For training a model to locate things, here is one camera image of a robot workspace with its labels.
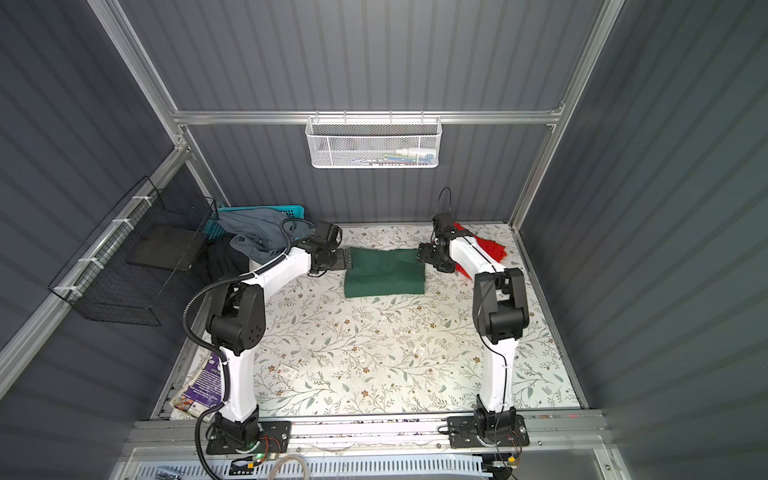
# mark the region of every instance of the white cable tie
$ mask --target white cable tie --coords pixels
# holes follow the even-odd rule
[[[134,226],[131,225],[131,219],[130,218],[116,218],[116,219],[112,220],[112,223],[125,223],[126,225],[128,225],[128,227],[131,230],[134,229]]]
[[[101,262],[98,261],[98,258],[96,258],[96,257],[81,258],[80,260],[78,260],[78,262],[92,262],[92,263],[96,264],[96,266],[98,267],[99,270],[103,270],[104,269],[104,265],[102,265]]]
[[[152,197],[148,195],[134,195],[132,198],[141,198],[142,200],[146,200],[149,206],[152,206]]]
[[[53,287],[53,290],[67,290],[67,291],[70,291],[70,292],[80,293],[80,286],[79,285],[55,286],[55,287]]]

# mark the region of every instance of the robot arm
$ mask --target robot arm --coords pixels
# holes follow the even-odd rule
[[[453,273],[461,265],[474,285],[472,319],[485,346],[484,365],[475,424],[478,436],[514,428],[512,374],[518,341],[528,326],[525,277],[519,268],[493,260],[467,230],[457,230],[450,214],[432,219],[435,239],[419,245],[419,259],[440,272]]]
[[[253,277],[208,292],[211,297],[206,331],[224,354],[230,373],[230,394],[214,417],[216,436],[232,449],[245,451],[260,437],[256,392],[253,387],[254,348],[266,330],[264,306],[288,282],[305,273],[345,270],[351,257],[337,248],[341,229],[319,222],[314,233],[295,242],[287,252],[258,270]],[[220,369],[224,383],[224,371]]]

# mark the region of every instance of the floral tablecloth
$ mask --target floral tablecloth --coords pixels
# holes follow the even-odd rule
[[[506,225],[466,227],[506,247],[502,264],[525,270]],[[416,248],[431,232],[427,226],[347,227],[343,246]],[[483,346],[472,324],[469,279],[427,266],[425,295],[347,299],[344,274],[299,277],[267,303],[253,379],[262,417],[474,408]],[[578,407],[527,273],[526,283],[531,323],[515,360],[515,405]],[[190,373],[204,357],[199,351]]]

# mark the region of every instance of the green towel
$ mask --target green towel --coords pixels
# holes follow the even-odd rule
[[[350,248],[352,269],[346,271],[344,295],[424,294],[424,263],[418,250],[369,250]]]

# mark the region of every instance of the gray cloth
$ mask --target gray cloth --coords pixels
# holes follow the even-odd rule
[[[264,265],[286,248],[286,238],[280,232],[280,222],[286,218],[286,214],[271,208],[232,210],[219,212],[219,226],[235,233],[230,241],[232,248]],[[313,232],[304,222],[288,222],[285,229],[293,239],[308,237]]]

